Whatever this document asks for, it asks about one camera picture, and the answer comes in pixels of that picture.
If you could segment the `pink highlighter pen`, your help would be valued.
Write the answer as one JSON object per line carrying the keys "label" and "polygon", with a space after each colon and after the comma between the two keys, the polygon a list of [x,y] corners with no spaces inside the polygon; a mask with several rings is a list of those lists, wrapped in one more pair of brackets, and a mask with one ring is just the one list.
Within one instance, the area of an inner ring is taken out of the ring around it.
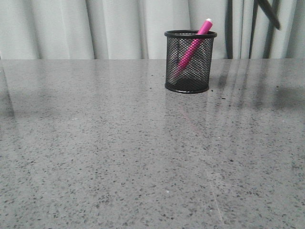
{"label": "pink highlighter pen", "polygon": [[[206,19],[204,21],[204,23],[202,24],[201,28],[196,33],[196,35],[206,35],[208,33],[208,31],[211,29],[212,26],[213,26],[212,19],[210,19],[210,18]],[[179,75],[187,67],[187,65],[191,61],[193,55],[195,54],[196,50],[198,49],[198,47],[200,46],[202,41],[203,41],[202,39],[194,39],[192,41],[191,45],[189,46],[189,48],[185,52],[184,56],[182,57],[182,59],[178,63],[178,68],[174,73],[174,77],[176,79],[179,77]]]}

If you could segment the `grey orange scissors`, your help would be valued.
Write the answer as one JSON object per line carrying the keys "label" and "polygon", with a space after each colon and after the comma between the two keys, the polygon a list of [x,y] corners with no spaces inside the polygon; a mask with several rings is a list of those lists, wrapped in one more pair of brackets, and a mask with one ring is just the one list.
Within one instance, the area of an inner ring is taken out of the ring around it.
{"label": "grey orange scissors", "polygon": [[277,29],[281,29],[280,21],[273,10],[271,4],[268,0],[256,0],[258,6],[262,9],[266,17],[269,19],[270,23]]}

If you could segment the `black mesh pen holder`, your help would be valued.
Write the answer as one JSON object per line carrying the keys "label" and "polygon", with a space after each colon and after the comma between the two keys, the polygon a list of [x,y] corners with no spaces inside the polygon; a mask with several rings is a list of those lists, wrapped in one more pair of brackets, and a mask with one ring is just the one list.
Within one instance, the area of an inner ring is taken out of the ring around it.
{"label": "black mesh pen holder", "polygon": [[196,94],[209,90],[213,41],[217,33],[199,35],[197,30],[173,30],[166,37],[165,88]]}

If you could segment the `grey curtain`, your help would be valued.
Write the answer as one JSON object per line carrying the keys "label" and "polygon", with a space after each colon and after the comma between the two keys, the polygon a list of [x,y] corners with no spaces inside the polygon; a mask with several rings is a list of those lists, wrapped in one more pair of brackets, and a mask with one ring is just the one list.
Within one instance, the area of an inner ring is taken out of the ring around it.
{"label": "grey curtain", "polygon": [[212,19],[215,59],[303,58],[305,3],[255,0],[3,0],[2,59],[163,59],[164,32]]}

